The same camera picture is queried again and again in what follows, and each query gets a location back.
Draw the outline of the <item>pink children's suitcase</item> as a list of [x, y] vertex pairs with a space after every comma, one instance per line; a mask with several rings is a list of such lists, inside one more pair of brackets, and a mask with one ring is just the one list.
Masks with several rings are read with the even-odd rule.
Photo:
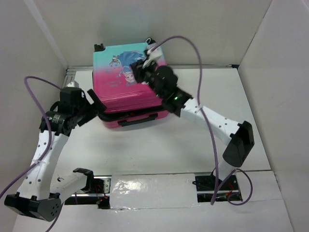
[[144, 60], [145, 49], [153, 44], [148, 38], [143, 43], [94, 45], [92, 83], [95, 94], [106, 107], [99, 115], [105, 127], [115, 129], [140, 124], [169, 114], [148, 86], [136, 82], [130, 67]]

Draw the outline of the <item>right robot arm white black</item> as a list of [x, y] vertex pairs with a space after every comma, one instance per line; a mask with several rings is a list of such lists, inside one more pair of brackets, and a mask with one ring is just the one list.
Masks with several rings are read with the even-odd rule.
[[200, 104], [200, 101], [177, 86], [178, 77], [169, 66], [156, 63], [144, 67], [142, 61], [130, 65], [137, 83], [145, 83], [161, 99], [162, 107], [182, 119], [187, 119], [207, 129], [220, 139], [226, 149], [223, 160], [214, 170], [211, 185], [222, 189], [227, 185], [227, 176], [240, 168], [254, 146], [251, 123], [242, 123]]

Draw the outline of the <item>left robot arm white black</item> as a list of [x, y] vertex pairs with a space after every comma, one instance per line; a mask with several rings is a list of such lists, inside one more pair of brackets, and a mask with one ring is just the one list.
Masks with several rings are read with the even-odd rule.
[[43, 115], [37, 149], [30, 170], [16, 193], [8, 194], [4, 204], [19, 215], [51, 222], [56, 219], [65, 200], [81, 190], [93, 191], [93, 171], [76, 168], [68, 176], [52, 181], [56, 165], [71, 131], [104, 112], [106, 106], [90, 89], [87, 94], [79, 87], [65, 87], [60, 100]]

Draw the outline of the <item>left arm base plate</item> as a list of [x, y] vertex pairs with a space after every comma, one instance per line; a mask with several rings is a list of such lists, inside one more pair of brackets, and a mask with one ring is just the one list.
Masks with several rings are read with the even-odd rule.
[[111, 180], [111, 176], [94, 176], [91, 190], [77, 191], [65, 201], [65, 205], [92, 205], [97, 209], [110, 209]]

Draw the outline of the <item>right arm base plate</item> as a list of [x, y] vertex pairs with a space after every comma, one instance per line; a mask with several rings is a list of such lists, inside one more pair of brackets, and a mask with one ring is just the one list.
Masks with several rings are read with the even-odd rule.
[[[196, 175], [195, 180], [192, 182], [197, 190], [197, 202], [206, 203], [210, 202], [214, 194], [215, 177], [212, 175]], [[228, 196], [230, 201], [242, 201], [238, 181], [235, 175], [232, 175], [219, 189], [216, 201], [226, 202]]]

